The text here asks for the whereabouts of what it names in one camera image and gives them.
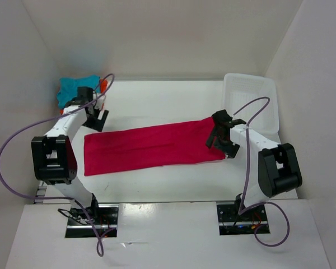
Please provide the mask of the pink t shirt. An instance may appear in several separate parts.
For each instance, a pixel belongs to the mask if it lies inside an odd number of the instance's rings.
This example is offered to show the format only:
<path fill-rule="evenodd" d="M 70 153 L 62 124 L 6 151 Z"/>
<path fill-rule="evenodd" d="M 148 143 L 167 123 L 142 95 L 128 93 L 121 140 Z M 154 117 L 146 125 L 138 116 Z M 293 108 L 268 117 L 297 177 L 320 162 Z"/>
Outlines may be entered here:
<path fill-rule="evenodd" d="M 206 141 L 211 118 L 85 136 L 84 175 L 93 176 L 164 165 L 199 164 L 225 159 Z"/>

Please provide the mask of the teal t shirt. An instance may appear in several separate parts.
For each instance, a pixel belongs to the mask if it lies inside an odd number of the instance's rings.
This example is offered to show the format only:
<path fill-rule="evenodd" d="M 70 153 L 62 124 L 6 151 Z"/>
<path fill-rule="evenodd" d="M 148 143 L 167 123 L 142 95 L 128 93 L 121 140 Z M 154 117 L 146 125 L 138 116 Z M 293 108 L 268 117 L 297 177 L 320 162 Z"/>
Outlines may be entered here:
<path fill-rule="evenodd" d="M 60 89 L 57 93 L 58 107 L 63 109 L 67 102 L 77 96 L 79 87 L 89 87 L 94 89 L 100 81 L 100 77 L 92 75 L 83 78 L 63 77 L 59 80 Z"/>

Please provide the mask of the orange t shirt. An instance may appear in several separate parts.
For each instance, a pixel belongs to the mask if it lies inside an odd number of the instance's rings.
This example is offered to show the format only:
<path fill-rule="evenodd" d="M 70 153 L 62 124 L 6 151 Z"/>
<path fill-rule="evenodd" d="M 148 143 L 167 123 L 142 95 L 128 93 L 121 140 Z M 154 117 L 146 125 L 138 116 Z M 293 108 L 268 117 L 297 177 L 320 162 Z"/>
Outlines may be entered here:
<path fill-rule="evenodd" d="M 98 95 L 102 94 L 108 88 L 108 81 L 100 78 L 99 87 L 95 90 Z"/>

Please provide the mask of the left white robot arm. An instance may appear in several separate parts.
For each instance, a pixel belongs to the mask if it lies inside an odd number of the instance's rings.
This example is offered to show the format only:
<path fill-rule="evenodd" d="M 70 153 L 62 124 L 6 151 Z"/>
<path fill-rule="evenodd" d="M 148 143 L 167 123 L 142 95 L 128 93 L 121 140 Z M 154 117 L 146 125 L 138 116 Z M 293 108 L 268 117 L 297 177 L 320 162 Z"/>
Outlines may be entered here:
<path fill-rule="evenodd" d="M 34 173 L 38 180 L 53 185 L 70 199 L 69 216 L 80 224 L 94 224 L 100 218 L 95 195 L 89 192 L 77 176 L 78 164 L 71 140 L 80 127 L 101 132 L 109 111 L 96 101 L 98 94 L 89 87 L 79 87 L 77 96 L 66 103 L 63 117 L 45 135 L 34 137 L 31 151 Z"/>

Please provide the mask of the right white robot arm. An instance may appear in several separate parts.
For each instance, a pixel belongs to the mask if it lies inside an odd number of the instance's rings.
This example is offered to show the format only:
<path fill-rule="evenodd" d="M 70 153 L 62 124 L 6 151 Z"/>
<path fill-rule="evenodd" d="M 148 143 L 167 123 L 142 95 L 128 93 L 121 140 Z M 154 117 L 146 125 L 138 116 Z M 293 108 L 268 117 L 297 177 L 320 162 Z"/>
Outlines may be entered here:
<path fill-rule="evenodd" d="M 245 184 L 234 207 L 238 219 L 247 220 L 253 215 L 254 207 L 302 185 L 296 152 L 290 143 L 279 144 L 266 138 L 242 119 L 233 119 L 225 110 L 215 112 L 212 120 L 208 148 L 214 147 L 230 159 L 240 149 L 246 150 Z"/>

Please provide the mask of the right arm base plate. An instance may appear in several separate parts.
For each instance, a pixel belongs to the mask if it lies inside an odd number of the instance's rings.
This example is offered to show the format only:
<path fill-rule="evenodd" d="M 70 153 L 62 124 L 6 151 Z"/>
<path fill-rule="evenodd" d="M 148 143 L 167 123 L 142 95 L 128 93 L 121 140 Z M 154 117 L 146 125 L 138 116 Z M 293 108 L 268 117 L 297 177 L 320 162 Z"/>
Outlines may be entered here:
<path fill-rule="evenodd" d="M 234 202 L 217 202 L 220 235 L 269 234 L 268 218 L 264 206 L 258 206 L 238 215 Z"/>

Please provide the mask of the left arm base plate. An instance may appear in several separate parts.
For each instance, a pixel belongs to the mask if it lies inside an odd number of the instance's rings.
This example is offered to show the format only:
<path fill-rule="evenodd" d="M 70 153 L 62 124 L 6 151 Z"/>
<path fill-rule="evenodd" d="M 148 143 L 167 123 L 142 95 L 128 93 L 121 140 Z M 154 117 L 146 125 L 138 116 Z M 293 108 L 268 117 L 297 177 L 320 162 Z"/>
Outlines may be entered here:
<path fill-rule="evenodd" d="M 82 210 L 59 208 L 58 212 L 67 218 L 65 238 L 94 238 L 96 236 Z M 100 237 L 117 237 L 118 214 L 119 205 L 100 205 L 97 209 L 97 215 L 91 216 Z"/>

